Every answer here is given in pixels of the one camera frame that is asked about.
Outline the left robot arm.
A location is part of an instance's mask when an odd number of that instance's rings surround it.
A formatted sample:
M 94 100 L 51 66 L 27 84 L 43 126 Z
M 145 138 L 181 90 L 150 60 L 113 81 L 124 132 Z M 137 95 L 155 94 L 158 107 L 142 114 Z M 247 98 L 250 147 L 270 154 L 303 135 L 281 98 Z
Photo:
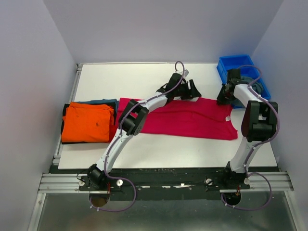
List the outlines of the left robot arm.
M 108 145 L 102 157 L 87 171 L 87 177 L 92 187 L 102 190 L 107 179 L 123 180 L 133 185 L 132 181 L 123 177 L 112 177 L 109 175 L 113 169 L 115 160 L 133 136 L 138 135 L 143 129 L 147 116 L 152 111 L 166 106 L 175 98 L 191 100 L 201 97 L 193 80 L 186 81 L 188 70 L 176 71 L 172 74 L 169 82 L 159 88 L 155 95 L 145 100 L 130 100 L 118 120 L 118 129 L 111 143 Z

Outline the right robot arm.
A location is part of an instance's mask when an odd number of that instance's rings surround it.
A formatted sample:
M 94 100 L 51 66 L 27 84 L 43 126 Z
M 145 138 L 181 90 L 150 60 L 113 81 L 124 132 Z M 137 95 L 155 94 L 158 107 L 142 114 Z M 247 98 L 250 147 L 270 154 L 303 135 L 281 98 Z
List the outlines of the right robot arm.
M 218 105 L 228 105 L 235 100 L 245 107 L 241 124 L 242 141 L 235 154 L 223 169 L 222 185 L 228 189 L 249 177 L 249 165 L 259 148 L 272 141 L 280 129 L 278 104 L 269 102 L 253 89 L 254 79 L 245 82 L 240 68 L 227 71 L 227 82 L 217 96 Z

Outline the magenta t shirt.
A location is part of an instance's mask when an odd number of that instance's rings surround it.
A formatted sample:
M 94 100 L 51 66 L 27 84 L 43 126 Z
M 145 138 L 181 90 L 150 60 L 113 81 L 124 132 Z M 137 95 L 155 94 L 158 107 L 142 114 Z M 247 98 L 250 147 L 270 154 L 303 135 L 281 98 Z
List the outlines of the magenta t shirt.
M 150 112 L 141 132 L 231 141 L 238 138 L 238 131 L 226 120 L 231 111 L 231 105 L 206 98 L 175 100 Z

